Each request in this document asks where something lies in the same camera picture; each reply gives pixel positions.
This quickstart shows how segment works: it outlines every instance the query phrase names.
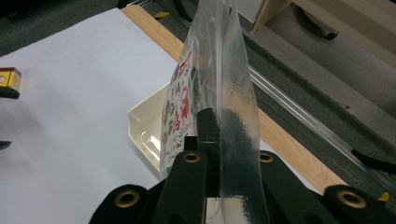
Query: workbench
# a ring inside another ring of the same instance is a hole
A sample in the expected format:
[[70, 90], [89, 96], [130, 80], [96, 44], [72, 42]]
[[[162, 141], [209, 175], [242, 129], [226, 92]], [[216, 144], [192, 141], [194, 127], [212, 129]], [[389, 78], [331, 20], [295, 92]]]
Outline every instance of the workbench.
[[[20, 99], [0, 101], [0, 136], [12, 141], [0, 151], [0, 222], [88, 223], [114, 188], [158, 183], [128, 138], [127, 113], [169, 81], [182, 47], [129, 6], [1, 57], [23, 78]], [[260, 120], [262, 140], [315, 189], [345, 184], [262, 111]]]

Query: gray carpet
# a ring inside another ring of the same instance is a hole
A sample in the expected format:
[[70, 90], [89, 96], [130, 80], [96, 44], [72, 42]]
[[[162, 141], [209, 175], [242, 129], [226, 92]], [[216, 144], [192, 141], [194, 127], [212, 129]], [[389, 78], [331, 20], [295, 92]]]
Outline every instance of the gray carpet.
[[[118, 0], [46, 1], [43, 4], [31, 6], [20, 11], [13, 20], [1, 18], [0, 56], [35, 43], [93, 15], [114, 8], [117, 3]], [[151, 15], [163, 10], [158, 4], [151, 4], [145, 9]], [[189, 4], [188, 12], [191, 14], [193, 10], [194, 3]], [[160, 23], [180, 40], [186, 38], [188, 28], [176, 17], [163, 18]], [[292, 96], [295, 102], [336, 134], [342, 136], [351, 146], [369, 155], [380, 156], [384, 160], [394, 160], [394, 158], [384, 153], [384, 151], [396, 151], [392, 145], [371, 132], [358, 120], [350, 116], [344, 108], [335, 104], [329, 97], [316, 90], [298, 74], [248, 38], [246, 39], [246, 44], [249, 63], [252, 67], [276, 84], [288, 96]], [[255, 91], [259, 108], [334, 170], [349, 185], [362, 189], [375, 198], [385, 191], [335, 148], [309, 131], [271, 97], [258, 88]], [[395, 204], [395, 199], [391, 197], [387, 207], [392, 211], [396, 211]]]

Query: plastic bag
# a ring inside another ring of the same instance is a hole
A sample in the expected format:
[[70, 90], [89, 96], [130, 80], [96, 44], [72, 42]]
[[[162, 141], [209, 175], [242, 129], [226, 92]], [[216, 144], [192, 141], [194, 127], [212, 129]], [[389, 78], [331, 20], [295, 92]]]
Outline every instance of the plastic bag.
[[257, 103], [234, 0], [200, 0], [163, 108], [161, 175], [213, 108], [220, 127], [220, 199], [206, 223], [268, 223], [262, 192]]

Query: white plastic tray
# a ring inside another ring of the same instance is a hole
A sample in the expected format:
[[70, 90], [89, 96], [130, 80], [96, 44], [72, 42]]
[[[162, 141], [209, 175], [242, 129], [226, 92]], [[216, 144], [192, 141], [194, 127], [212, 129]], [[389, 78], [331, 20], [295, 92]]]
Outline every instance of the white plastic tray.
[[156, 176], [160, 173], [161, 116], [168, 88], [169, 83], [133, 107], [128, 113], [129, 137], [155, 168]]

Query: screw hole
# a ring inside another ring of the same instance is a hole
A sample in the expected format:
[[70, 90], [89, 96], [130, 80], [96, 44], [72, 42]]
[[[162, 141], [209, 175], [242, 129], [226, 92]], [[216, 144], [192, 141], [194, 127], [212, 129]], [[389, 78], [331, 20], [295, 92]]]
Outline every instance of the screw hole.
[[131, 207], [139, 201], [139, 194], [133, 189], [126, 189], [120, 192], [114, 201], [120, 208]]
[[364, 208], [367, 205], [366, 201], [361, 196], [350, 190], [338, 191], [337, 198], [342, 203], [357, 209]]

